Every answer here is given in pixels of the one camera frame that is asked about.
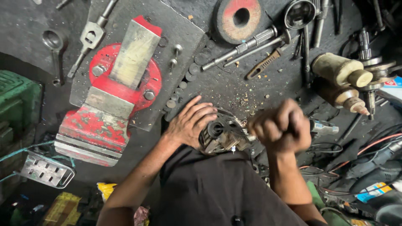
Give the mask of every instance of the hand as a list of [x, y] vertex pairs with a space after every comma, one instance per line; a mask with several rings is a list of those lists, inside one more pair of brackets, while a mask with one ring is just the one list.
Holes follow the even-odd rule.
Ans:
[[165, 132], [166, 136], [179, 144], [187, 144], [193, 148], [200, 146], [198, 137], [210, 121], [216, 119], [217, 109], [212, 103], [196, 103], [201, 96], [192, 99], [174, 118]]
[[269, 153], [295, 153], [311, 144], [310, 122], [292, 99], [283, 101], [278, 109], [256, 115], [248, 122], [248, 131]]

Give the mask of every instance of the person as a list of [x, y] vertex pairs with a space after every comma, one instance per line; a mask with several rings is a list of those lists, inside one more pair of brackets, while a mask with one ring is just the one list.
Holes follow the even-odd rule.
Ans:
[[100, 212], [98, 226], [134, 225], [136, 209], [160, 174], [160, 205], [151, 226], [159, 225], [327, 225], [312, 204], [295, 153], [311, 144], [310, 123], [299, 105], [285, 100], [248, 122], [265, 145], [270, 186], [252, 169], [246, 152], [205, 156], [201, 130], [217, 118], [212, 103], [191, 100], [144, 159], [116, 186]]

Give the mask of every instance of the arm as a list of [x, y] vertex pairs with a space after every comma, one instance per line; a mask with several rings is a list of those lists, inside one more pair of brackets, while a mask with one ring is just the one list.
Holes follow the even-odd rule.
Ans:
[[248, 127], [267, 148], [272, 190], [302, 220], [325, 222], [296, 164], [295, 153], [311, 144], [310, 122], [299, 105], [285, 100], [278, 109], [253, 118]]
[[166, 160], [181, 144], [199, 147], [198, 136], [208, 122], [216, 119], [212, 103], [195, 105], [195, 97], [176, 116], [155, 147], [120, 183], [103, 206], [98, 226], [134, 225], [133, 216]]

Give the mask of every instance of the red bench vise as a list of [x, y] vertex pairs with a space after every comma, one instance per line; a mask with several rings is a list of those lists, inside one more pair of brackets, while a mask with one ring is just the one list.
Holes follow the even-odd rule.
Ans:
[[81, 108], [64, 117], [54, 143], [58, 153], [102, 166], [117, 163], [130, 139], [130, 117], [149, 107], [162, 87], [152, 59], [161, 33], [138, 16], [122, 43], [96, 53], [89, 67], [92, 86]]

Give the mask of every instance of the black shirt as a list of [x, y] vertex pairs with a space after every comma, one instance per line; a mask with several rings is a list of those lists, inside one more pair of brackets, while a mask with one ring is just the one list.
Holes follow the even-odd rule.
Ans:
[[211, 157], [182, 145], [161, 169], [160, 181], [151, 226], [326, 225], [301, 220], [255, 173], [244, 152]]

